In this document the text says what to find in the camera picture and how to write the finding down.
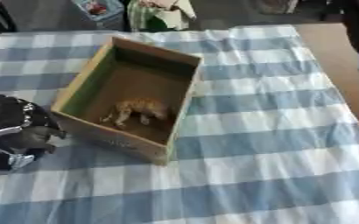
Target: blue and white checkered tablecloth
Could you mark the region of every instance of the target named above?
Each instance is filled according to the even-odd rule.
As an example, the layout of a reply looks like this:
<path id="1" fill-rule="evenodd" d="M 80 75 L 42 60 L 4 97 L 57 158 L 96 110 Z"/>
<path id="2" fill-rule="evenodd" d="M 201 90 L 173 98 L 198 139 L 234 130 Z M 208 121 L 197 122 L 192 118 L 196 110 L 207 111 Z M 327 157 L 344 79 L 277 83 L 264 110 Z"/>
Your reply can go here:
<path id="1" fill-rule="evenodd" d="M 290 25 L 0 37 L 0 93 L 50 105 L 110 34 L 204 58 L 167 167 L 72 137 L 0 173 L 0 224 L 359 223 L 359 123 Z"/>

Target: floor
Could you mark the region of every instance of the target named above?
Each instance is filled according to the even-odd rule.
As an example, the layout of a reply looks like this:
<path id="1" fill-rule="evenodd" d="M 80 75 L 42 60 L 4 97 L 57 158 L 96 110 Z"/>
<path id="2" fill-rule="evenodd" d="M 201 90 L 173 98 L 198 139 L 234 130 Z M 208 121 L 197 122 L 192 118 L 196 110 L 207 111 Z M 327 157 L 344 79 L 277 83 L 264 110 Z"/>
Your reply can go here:
<path id="1" fill-rule="evenodd" d="M 87 21 L 71 0 L 3 0 L 22 32 L 90 30 Z M 191 0 L 198 20 L 193 30 L 227 29 L 237 25 L 306 24 L 319 22 L 325 0 L 301 3 L 292 15 L 264 15 L 257 11 L 256 0 Z"/>

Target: checkered pattern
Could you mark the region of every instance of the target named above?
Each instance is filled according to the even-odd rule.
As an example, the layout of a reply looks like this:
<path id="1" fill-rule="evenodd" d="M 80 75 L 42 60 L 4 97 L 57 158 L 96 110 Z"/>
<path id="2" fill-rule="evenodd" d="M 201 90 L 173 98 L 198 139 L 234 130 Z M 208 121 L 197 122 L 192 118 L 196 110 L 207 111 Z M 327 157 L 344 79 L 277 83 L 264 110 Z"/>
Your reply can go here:
<path id="1" fill-rule="evenodd" d="M 0 223 L 359 223 L 359 123 L 291 26 L 0 37 L 0 93 L 50 105 L 109 35 L 204 58 L 167 167 L 72 137 L 0 173 Z"/>

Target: toy animal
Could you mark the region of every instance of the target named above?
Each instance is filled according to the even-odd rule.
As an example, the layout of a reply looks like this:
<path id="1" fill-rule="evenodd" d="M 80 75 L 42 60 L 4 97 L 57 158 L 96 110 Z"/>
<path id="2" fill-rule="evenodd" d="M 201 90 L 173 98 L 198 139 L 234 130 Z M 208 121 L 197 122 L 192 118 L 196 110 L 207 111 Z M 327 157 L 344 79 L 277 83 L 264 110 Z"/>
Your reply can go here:
<path id="1" fill-rule="evenodd" d="M 114 124 L 119 128 L 126 127 L 125 122 L 132 113 L 139 113 L 140 122 L 144 125 L 150 124 L 151 117 L 159 120 L 165 120 L 168 117 L 168 107 L 166 105 L 151 98 L 139 97 L 116 103 L 109 114 L 101 119 L 102 123 L 113 120 L 113 109 L 118 112 L 118 117 Z"/>

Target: cardboard box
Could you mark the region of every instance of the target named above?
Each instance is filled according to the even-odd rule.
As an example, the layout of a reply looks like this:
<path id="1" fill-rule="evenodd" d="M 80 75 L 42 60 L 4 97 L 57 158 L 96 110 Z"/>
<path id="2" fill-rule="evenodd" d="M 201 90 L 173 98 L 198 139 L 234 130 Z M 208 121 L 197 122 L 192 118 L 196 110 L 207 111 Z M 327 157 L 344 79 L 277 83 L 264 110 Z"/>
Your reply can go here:
<path id="1" fill-rule="evenodd" d="M 61 92 L 52 111 L 64 117 L 60 124 L 71 134 L 166 165 L 200 63 L 200 58 L 181 52 L 113 38 Z M 115 103 L 138 97 L 164 103 L 171 116 L 164 121 L 152 119 L 150 125 L 132 116 L 125 129 L 99 123 Z"/>

